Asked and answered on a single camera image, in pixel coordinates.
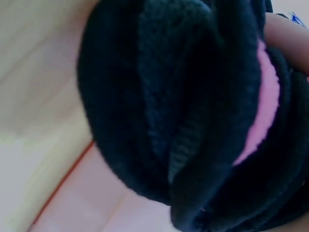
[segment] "black knit fabric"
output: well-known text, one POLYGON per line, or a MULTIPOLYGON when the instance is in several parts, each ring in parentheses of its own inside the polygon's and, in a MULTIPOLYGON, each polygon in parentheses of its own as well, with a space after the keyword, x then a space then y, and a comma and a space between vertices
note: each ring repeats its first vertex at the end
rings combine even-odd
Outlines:
POLYGON ((258 232, 309 209, 309 85, 275 48, 274 123, 233 167, 257 114, 265 12, 268 0, 102 0, 85 28, 78 86, 97 146, 183 232, 258 232))

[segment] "pink lining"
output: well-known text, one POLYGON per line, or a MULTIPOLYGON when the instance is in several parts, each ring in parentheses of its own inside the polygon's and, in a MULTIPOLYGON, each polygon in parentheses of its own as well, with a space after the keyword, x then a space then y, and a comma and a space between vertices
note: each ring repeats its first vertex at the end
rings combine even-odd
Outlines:
POLYGON ((259 41, 257 57, 261 64, 262 83, 260 86, 259 105, 254 124, 250 127, 246 145, 233 165, 238 165, 248 158, 266 138, 279 106, 280 85, 276 70, 265 51, 265 44, 259 41))

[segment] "beige background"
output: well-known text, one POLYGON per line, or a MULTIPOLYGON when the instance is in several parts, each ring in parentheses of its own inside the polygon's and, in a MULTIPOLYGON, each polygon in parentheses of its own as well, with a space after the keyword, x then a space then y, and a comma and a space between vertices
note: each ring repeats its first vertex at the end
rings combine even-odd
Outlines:
MULTIPOLYGON (((24 232, 91 141, 75 60, 95 2, 0 0, 0 232, 24 232)), ((274 3, 309 25, 307 1, 274 3)))

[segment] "black knitted garment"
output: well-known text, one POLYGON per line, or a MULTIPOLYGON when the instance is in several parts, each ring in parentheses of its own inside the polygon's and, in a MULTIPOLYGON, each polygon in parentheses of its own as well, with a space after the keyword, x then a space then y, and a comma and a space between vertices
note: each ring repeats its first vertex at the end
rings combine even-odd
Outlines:
POLYGON ((180 231, 259 232, 309 210, 309 85, 275 48, 279 107, 234 165, 258 113, 265 12, 269 0, 102 0, 88 20, 78 85, 96 144, 180 231))

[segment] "human skin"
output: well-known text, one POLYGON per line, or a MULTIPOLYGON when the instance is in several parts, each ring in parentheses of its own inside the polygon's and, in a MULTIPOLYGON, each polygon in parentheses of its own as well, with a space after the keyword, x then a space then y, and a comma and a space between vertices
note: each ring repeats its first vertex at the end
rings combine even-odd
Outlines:
POLYGON ((280 49, 287 60, 309 76, 309 30, 280 15, 267 13, 266 43, 280 49))

